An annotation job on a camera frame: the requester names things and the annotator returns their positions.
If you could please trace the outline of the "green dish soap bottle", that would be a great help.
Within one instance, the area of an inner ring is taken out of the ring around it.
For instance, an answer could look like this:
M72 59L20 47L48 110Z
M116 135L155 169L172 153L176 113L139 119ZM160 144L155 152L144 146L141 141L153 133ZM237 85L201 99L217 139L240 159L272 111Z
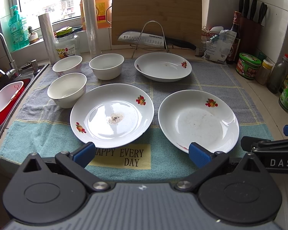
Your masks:
M13 51L16 51L29 45L29 32L26 17L20 14L18 6L13 5L10 9L13 11L13 15L8 22L8 26L12 37L12 48Z

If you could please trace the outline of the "short plastic wrap roll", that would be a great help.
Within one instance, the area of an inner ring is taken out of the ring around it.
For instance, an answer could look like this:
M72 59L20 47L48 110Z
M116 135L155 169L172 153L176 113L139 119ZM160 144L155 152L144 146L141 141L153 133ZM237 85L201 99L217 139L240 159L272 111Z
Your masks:
M53 32L52 24L50 22L49 14L42 14L38 16L38 19L48 58L50 63L54 65L60 60L60 58L55 48L55 35Z

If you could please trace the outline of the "bamboo cutting board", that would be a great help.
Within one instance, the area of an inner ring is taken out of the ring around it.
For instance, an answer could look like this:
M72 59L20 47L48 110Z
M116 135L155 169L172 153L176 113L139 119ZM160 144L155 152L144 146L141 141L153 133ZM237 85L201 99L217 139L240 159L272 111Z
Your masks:
M144 31L199 47L202 0L112 0L112 44L126 31Z

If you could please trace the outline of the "steel kitchen faucet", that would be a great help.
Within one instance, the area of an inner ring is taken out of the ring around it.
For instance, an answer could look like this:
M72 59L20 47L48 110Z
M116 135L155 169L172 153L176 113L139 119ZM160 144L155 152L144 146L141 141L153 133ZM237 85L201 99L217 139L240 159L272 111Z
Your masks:
M1 41L2 47L4 49L4 52L6 53L7 59L9 60L9 65L11 67L11 71L14 71L12 76L15 76L15 77L20 76L19 69L15 63L15 60L12 58L11 53L9 52L6 40L5 40L4 35L2 33L0 33L0 41Z

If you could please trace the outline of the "plain white bowl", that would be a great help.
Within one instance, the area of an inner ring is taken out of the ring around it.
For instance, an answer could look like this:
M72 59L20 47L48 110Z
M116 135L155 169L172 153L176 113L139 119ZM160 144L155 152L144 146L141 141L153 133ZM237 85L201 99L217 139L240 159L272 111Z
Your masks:
M117 53L106 53L96 56L89 62L96 78L102 81L108 81L117 78L121 72L124 57Z

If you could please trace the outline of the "orange oil bottle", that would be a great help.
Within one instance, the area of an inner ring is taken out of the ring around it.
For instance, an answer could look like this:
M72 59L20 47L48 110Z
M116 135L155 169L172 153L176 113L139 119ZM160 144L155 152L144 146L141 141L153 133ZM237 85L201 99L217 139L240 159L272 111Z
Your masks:
M95 0L98 29L109 28L111 19L110 0Z

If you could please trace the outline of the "white bowl pink flowers front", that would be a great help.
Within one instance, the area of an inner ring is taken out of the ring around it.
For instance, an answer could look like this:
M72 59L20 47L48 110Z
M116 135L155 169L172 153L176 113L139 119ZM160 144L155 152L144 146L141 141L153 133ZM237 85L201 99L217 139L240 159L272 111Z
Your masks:
M72 108L86 93L87 77L83 73L65 74L51 83L47 95L60 108Z

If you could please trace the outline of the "white bowl pink flowers back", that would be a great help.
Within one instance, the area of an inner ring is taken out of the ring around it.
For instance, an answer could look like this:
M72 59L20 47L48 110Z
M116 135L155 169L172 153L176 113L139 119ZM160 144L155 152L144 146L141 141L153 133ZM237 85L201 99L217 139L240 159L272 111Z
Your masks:
M61 77L69 73L81 73L82 72L82 57L70 56L59 60L52 67L52 70L58 77Z

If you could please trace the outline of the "green lidded sauce tub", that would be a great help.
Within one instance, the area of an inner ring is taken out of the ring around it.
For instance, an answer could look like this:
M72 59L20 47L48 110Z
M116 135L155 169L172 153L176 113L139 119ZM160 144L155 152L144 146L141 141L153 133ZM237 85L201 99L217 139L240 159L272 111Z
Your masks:
M253 55L248 53L240 53L239 60L236 65L236 72L248 79L253 80L262 64L262 61Z

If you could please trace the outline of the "white bowl pink flowers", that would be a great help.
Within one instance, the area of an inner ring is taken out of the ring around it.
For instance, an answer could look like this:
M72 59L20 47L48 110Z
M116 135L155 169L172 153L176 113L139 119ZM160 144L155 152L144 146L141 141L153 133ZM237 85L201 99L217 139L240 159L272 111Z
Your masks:
M72 108L86 93L87 77L83 73L65 74L51 83L47 95L60 108Z
M82 72L82 57L70 56L59 60L52 67L52 70L58 77L61 77L69 73L81 73Z

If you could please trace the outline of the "white plastic food bag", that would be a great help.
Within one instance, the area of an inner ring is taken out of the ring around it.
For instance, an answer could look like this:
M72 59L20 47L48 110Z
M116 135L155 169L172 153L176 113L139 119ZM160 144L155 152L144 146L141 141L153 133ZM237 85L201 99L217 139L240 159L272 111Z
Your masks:
M236 39L237 33L224 29L222 26L214 26L208 31L212 34L206 41L206 50L203 54L205 60L224 64Z

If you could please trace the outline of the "dark glass condiment bottle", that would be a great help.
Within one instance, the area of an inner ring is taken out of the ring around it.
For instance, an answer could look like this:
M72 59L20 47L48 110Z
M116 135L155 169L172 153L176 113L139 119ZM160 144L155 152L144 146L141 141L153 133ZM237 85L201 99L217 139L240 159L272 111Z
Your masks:
M267 81L267 88L273 94L277 94L288 72L288 54L284 54L282 60L277 62Z

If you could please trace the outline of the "small potted plant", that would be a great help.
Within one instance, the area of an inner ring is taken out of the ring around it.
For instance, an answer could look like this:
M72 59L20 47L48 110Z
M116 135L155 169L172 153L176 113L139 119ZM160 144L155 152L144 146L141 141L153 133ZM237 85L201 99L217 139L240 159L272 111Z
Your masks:
M33 31L32 27L28 27L29 32L29 44L36 43L39 40L39 36L36 32Z

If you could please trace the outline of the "white plate with food residue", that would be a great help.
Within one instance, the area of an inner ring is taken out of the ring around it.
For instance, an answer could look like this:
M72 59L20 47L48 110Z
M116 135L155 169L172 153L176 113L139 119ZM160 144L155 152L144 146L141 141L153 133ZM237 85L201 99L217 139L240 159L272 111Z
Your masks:
M70 126L83 143L112 149L142 136L153 117L153 102L142 89L128 84L106 84L87 92L75 103Z

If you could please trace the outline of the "steel sink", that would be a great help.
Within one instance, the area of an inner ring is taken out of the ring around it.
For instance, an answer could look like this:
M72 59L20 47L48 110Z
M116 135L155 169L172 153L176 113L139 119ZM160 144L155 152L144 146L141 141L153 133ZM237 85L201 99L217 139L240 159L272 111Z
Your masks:
M0 138L22 99L48 66L48 63L39 64L37 71L34 71L32 67L21 69L18 77L8 78L2 74L0 78Z

